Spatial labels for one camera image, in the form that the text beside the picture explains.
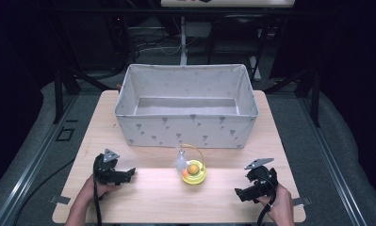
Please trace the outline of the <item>grey metal floor rail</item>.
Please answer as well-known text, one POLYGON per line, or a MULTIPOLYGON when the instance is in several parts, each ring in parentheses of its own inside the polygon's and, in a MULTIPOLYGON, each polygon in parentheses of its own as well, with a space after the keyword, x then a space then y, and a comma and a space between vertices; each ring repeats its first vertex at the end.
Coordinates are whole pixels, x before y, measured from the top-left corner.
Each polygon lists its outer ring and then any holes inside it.
POLYGON ((52 123, 46 102, 25 143, 0 182, 0 226, 60 226, 52 220, 85 132, 90 104, 81 95, 65 102, 61 120, 52 123))
POLYGON ((355 200, 351 192, 351 189, 348 186, 340 170, 340 167, 337 165, 337 162, 335 161, 335 157, 332 154, 332 150, 322 132, 322 129, 319 126, 316 126, 316 124, 314 123, 311 117, 310 104, 303 98, 299 98, 298 103, 303 111, 305 118, 307 119, 311 127, 311 130, 315 134, 315 137, 319 143, 320 154, 322 156, 323 162, 333 180, 335 189, 338 193, 338 196, 342 204, 345 207, 345 210, 349 216, 349 219, 351 220, 352 226, 368 226, 361 210, 359 209, 358 203, 355 200))

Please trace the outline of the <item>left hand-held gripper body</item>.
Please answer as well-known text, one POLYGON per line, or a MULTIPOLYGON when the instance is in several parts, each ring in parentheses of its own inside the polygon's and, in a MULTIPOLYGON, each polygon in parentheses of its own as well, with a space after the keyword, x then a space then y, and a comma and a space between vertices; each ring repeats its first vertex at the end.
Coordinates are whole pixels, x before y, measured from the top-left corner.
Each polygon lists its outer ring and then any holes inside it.
POLYGON ((99 153, 93 163, 93 179, 102 185, 115 184, 118 185, 118 178, 124 177, 124 171, 116 171, 115 166, 120 156, 105 149, 104 153, 99 153))

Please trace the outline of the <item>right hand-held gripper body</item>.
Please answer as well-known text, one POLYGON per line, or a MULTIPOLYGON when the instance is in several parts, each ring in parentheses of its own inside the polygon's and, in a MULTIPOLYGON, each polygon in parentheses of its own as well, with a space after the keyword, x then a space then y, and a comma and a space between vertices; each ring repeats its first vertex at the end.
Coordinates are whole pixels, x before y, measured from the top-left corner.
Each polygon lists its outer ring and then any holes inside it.
POLYGON ((265 167, 265 164, 271 161, 273 158, 255 159, 244 167, 248 171, 246 177, 253 183, 250 188, 254 189, 255 194, 251 197, 272 196, 276 193, 278 186, 276 171, 265 167))

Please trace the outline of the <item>white metal stand post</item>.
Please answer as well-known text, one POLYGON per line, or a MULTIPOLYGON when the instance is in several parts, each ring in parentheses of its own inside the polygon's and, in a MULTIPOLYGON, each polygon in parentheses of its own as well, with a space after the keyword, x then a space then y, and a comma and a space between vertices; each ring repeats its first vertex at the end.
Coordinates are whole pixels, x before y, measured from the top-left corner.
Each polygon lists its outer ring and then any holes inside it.
POLYGON ((181 17, 180 23, 180 36, 181 36, 181 56, 180 65, 187 65, 188 52, 187 52, 187 36, 186 36, 186 21, 185 17, 181 17))

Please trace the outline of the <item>white printed fabric storage box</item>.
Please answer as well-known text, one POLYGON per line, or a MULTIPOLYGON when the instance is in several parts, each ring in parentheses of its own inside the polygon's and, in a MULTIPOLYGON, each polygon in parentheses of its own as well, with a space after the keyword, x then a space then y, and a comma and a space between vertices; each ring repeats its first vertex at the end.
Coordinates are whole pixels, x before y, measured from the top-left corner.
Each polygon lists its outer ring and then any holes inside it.
POLYGON ((134 146, 241 149, 258 114, 242 64, 132 64, 115 106, 134 146))

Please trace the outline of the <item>person's right hand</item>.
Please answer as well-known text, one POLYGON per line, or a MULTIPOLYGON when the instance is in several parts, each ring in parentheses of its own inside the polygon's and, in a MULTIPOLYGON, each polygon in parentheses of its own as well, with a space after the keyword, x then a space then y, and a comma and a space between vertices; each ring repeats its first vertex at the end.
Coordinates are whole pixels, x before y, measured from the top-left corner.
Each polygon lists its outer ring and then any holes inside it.
POLYGON ((290 218, 294 221, 291 193, 281 184, 276 189, 276 198, 268 211, 268 216, 272 221, 277 218, 290 218))

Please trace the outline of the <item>person's left hand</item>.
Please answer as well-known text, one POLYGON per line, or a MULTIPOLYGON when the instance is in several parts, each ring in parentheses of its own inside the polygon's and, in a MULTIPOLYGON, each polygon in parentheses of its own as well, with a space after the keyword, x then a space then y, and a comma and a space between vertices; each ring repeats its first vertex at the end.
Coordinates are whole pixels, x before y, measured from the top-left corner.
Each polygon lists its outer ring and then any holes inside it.
POLYGON ((116 191, 119 188, 119 186, 115 186, 114 184, 102 185, 98 182, 95 182, 93 176, 91 175, 82 186, 78 194, 78 199, 84 204, 87 204, 94 199, 95 195, 101 197, 106 193, 116 191))

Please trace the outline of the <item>light background table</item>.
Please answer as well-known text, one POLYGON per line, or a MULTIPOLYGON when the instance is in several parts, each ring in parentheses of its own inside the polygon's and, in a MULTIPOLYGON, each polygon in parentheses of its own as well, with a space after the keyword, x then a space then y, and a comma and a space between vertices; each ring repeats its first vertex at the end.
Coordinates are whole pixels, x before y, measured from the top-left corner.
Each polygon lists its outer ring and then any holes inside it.
POLYGON ((296 0, 160 0, 169 8, 292 8, 296 0))

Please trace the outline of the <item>black horizontal metal bar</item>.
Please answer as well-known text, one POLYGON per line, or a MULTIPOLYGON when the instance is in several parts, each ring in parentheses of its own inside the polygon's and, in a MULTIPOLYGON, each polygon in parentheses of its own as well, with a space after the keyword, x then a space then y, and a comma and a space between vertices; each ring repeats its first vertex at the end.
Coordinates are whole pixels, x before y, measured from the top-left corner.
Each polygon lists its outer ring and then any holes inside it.
POLYGON ((289 16, 297 15, 297 12, 291 10, 260 10, 260 9, 240 9, 227 10, 222 8, 216 9, 188 9, 188 8, 161 8, 161 9, 69 9, 69 8, 41 8, 42 12, 52 14, 97 14, 97 15, 156 15, 156 16, 196 16, 196 15, 224 15, 224 14, 258 14, 258 15, 276 15, 289 16))

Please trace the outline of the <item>yellow cat toy with ball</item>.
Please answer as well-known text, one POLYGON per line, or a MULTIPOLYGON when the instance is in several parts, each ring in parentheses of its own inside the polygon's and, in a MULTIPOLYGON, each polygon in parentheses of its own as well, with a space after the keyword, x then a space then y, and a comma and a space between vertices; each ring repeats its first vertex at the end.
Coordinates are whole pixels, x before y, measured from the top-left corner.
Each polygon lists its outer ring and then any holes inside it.
POLYGON ((175 161, 175 167, 181 179, 188 185, 198 185, 206 177, 206 165, 203 153, 195 146, 181 144, 178 148, 178 155, 175 161), (185 149, 192 149, 198 152, 199 159, 187 160, 185 158, 185 149))

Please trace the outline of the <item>black metal stand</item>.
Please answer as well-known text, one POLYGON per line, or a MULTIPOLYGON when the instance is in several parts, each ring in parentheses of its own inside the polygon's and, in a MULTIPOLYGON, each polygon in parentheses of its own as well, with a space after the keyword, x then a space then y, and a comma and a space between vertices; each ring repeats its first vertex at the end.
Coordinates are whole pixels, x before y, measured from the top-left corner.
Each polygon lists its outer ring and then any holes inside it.
POLYGON ((58 123, 64 115, 63 89, 66 89, 71 95, 78 95, 81 91, 80 86, 76 82, 77 79, 82 79, 94 87, 105 90, 115 90, 96 79, 88 76, 80 70, 80 67, 74 57, 74 52, 67 34, 60 19, 49 19, 50 27, 53 35, 56 37, 57 46, 62 59, 57 66, 55 74, 55 100, 56 100, 56 115, 53 124, 58 123))
POLYGON ((299 81, 299 84, 294 90, 294 94, 297 98, 305 98, 308 93, 311 93, 310 102, 310 118, 312 122, 319 127, 319 96, 320 96, 320 76, 319 65, 313 63, 308 68, 296 73, 288 78, 283 79, 281 82, 273 85, 272 87, 265 89, 266 94, 271 94, 277 90, 287 86, 293 81, 299 81))

